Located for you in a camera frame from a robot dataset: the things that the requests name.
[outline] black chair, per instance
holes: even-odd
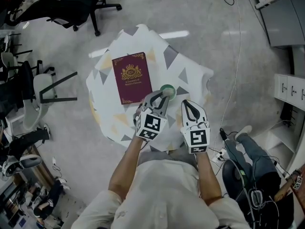
[[[95,10],[102,8],[116,7],[121,10],[120,4],[106,4],[106,0],[39,0],[33,3],[22,15],[12,21],[9,16],[6,17],[6,23],[15,26],[22,21],[31,21],[38,18],[49,17],[47,21],[53,21],[64,28],[73,26],[77,31],[78,26],[85,23],[91,15],[95,35],[101,33],[97,28]]]

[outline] gray floor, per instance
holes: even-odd
[[[75,79],[59,86],[59,97],[78,96],[77,102],[56,103],[44,117],[52,132],[52,141],[39,147],[51,172],[52,157],[71,186],[70,193],[89,203],[106,189],[124,148],[105,138],[95,123],[88,101],[85,80],[100,57],[89,54],[106,48],[122,28],[140,23],[157,33],[189,31],[189,35],[168,39],[169,44],[185,56],[214,70],[208,87],[211,96],[205,109],[212,128],[211,146],[232,86],[239,52],[239,15],[236,4],[223,0],[107,0],[121,3],[122,11],[97,10],[101,31],[95,37],[91,19],[77,32],[46,22],[46,19],[20,24],[19,51],[33,49],[30,63],[37,59],[44,66],[54,66],[58,79],[78,72]],[[236,87],[223,121],[226,131],[252,125],[254,134],[277,122],[282,104],[273,98],[274,73],[288,73],[288,54],[270,48],[268,39],[255,16],[249,0],[238,0],[241,13],[242,46]],[[216,148],[222,143],[217,139]]]

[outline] white shirt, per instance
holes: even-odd
[[[250,229],[238,204],[222,198],[207,206],[198,197],[198,172],[184,162],[148,161],[137,167],[126,200],[102,191],[71,229]]]

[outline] white cable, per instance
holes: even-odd
[[[237,4],[237,9],[238,9],[238,14],[239,14],[239,37],[240,37],[240,40],[239,40],[239,55],[238,55],[238,60],[237,60],[237,65],[236,65],[236,73],[235,73],[234,85],[233,85],[233,87],[232,87],[232,91],[231,91],[231,93],[230,93],[230,97],[229,97],[229,100],[228,100],[228,102],[227,102],[227,105],[226,105],[226,107],[225,107],[225,109],[224,109],[224,114],[223,114],[223,117],[222,117],[222,119],[221,119],[221,123],[220,123],[219,129],[221,128],[221,126],[222,126],[222,124],[223,124],[225,112],[227,111],[227,108],[228,108],[230,99],[231,99],[231,97],[232,97],[234,88],[235,88],[235,86],[236,86],[237,71],[238,71],[238,63],[239,63],[239,59],[240,59],[240,52],[241,52],[241,49],[242,49],[242,31],[241,31],[242,29],[241,29],[241,18],[240,18],[240,11],[239,11],[238,0],[236,0],[236,4]],[[217,136],[216,136],[216,139],[215,139],[215,142],[214,142],[214,147],[213,147],[213,154],[214,154],[214,156],[215,156],[215,145],[216,145],[216,141],[217,141],[218,135],[219,135],[219,132],[217,133]]]

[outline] maroon book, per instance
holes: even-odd
[[[141,102],[152,92],[145,53],[114,59],[112,64],[121,104]]]

